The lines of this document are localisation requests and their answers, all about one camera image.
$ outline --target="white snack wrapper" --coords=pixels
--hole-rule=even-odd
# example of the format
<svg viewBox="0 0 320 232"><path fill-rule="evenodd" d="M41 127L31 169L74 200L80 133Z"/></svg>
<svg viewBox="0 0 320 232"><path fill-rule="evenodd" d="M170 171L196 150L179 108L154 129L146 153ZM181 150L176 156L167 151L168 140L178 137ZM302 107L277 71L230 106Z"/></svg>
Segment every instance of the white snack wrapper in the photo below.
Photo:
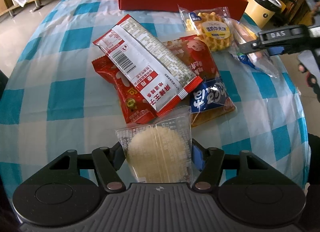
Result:
<svg viewBox="0 0 320 232"><path fill-rule="evenodd" d="M128 17L94 42L159 115L202 81L169 49Z"/></svg>

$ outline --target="snack package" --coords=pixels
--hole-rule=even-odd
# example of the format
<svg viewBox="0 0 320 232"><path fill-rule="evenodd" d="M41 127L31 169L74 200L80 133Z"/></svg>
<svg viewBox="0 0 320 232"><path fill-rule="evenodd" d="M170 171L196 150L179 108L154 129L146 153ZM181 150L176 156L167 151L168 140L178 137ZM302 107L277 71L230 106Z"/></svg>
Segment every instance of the snack package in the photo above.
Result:
<svg viewBox="0 0 320 232"><path fill-rule="evenodd" d="M270 77L279 77L279 70L273 64L266 50L247 55L239 52L237 45L255 40L258 37L249 28L234 19L228 19L227 24L232 25L230 28L235 39L235 52L231 52L233 57L254 69L265 72Z"/></svg>
<svg viewBox="0 0 320 232"><path fill-rule="evenodd" d="M93 42L120 69L160 116L202 79L130 15Z"/></svg>
<svg viewBox="0 0 320 232"><path fill-rule="evenodd" d="M227 7L195 10L188 10L179 7L181 18L187 30L198 30L199 40L207 44L210 51L224 50L233 43L233 36L226 24L230 18Z"/></svg>
<svg viewBox="0 0 320 232"><path fill-rule="evenodd" d="M125 122L146 124L156 117L156 111L135 89L114 63L104 55L92 61L94 70L117 90Z"/></svg>
<svg viewBox="0 0 320 232"><path fill-rule="evenodd" d="M193 181L189 106L171 110L152 125L117 130L116 135L138 182Z"/></svg>
<svg viewBox="0 0 320 232"><path fill-rule="evenodd" d="M197 31L164 36L158 39L204 81L190 94L191 126L205 123L233 111L236 107L228 96L208 47L197 38Z"/></svg>

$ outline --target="trash can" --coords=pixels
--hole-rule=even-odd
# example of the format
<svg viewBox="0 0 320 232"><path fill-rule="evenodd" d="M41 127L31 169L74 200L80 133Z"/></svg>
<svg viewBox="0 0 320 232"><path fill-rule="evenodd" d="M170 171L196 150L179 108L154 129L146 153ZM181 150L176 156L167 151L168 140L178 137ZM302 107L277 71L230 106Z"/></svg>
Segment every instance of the trash can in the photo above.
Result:
<svg viewBox="0 0 320 232"><path fill-rule="evenodd" d="M278 0L248 0L245 12L259 28L263 28L274 13L281 11L281 7Z"/></svg>

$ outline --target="tiled floor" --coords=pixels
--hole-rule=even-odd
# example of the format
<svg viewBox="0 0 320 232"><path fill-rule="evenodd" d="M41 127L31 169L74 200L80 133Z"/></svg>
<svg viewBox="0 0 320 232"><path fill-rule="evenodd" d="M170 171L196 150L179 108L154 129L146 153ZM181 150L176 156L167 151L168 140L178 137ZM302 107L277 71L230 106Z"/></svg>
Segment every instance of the tiled floor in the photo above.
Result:
<svg viewBox="0 0 320 232"><path fill-rule="evenodd" d="M40 10L31 13L33 3L21 8L12 19L9 14L0 17L0 69L10 76L17 59L29 38L60 0L44 0ZM301 102L305 111L308 131L320 136L320 103L312 89L306 85L305 74L298 71L297 54L282 55L281 59L287 68L293 83L301 92Z"/></svg>

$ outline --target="table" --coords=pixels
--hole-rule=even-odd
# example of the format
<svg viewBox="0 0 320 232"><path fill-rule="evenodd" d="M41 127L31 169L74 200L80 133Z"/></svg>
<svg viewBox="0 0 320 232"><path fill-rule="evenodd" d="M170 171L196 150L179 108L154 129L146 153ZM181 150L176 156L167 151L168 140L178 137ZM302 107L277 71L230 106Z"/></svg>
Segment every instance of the table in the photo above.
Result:
<svg viewBox="0 0 320 232"><path fill-rule="evenodd" d="M90 153L117 142L125 125L116 90L91 61L102 56L92 41L129 13L153 35L184 31L178 13L119 11L117 0L62 0L34 32L0 101L0 175L8 197L41 167L68 149ZM254 22L244 15L243 23ZM227 52L213 54L237 110L192 129L204 147L226 153L251 150L303 187L310 149L299 94L279 57L270 78ZM92 171L81 175L95 180ZM118 171L134 182L128 165ZM235 175L230 170L223 179Z"/></svg>

